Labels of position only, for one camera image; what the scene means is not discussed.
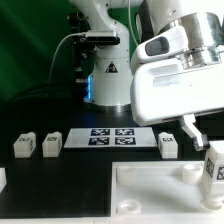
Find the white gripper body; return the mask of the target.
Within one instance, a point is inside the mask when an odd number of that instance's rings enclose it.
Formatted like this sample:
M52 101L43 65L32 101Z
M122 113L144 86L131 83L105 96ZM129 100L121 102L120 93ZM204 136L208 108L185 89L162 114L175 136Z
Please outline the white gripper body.
M143 65L132 82L131 108L139 126L223 111L224 64L191 70Z

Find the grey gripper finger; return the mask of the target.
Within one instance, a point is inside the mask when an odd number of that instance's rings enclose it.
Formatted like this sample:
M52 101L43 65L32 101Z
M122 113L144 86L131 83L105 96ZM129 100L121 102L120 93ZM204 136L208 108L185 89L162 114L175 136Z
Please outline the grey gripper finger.
M192 139L196 151L204 151L210 148L207 135L202 134L194 125L196 118L194 114L184 115L180 118L182 130Z

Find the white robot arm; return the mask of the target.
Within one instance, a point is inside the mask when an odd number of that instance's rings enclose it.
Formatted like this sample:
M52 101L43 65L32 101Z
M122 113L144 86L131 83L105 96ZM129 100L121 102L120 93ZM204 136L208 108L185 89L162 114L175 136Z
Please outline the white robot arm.
M70 0L90 25L86 103L130 108L148 126L179 120L197 150L197 116L224 110L224 0Z

